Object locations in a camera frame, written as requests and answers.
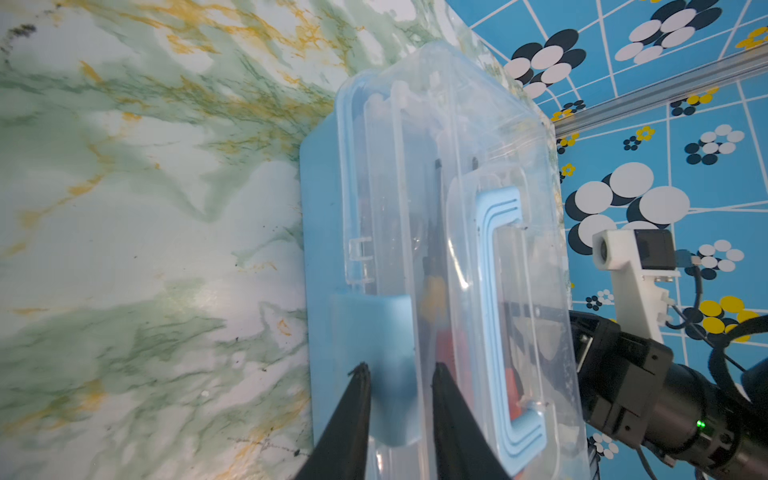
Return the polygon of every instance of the clear plastic lid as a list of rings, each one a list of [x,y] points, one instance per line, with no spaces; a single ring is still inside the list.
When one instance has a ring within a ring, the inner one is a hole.
[[[371,431],[367,478],[435,477],[435,362],[510,475],[587,478],[540,117],[441,42],[350,79],[336,115],[347,283],[409,296],[415,340],[418,408],[397,445]]]

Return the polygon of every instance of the marble surface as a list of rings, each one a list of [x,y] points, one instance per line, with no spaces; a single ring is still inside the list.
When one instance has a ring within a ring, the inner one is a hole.
[[[443,0],[6,0],[0,28],[0,478],[289,478],[302,139],[439,38],[521,89]]]

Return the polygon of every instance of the box handle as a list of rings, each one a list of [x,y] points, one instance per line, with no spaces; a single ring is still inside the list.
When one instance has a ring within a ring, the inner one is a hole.
[[[520,192],[515,187],[481,192],[475,206],[478,261],[482,279],[483,341],[498,455],[507,473],[516,475],[547,445],[545,421],[541,412],[526,409],[516,419],[510,416],[498,312],[493,233],[503,225],[522,222]]]

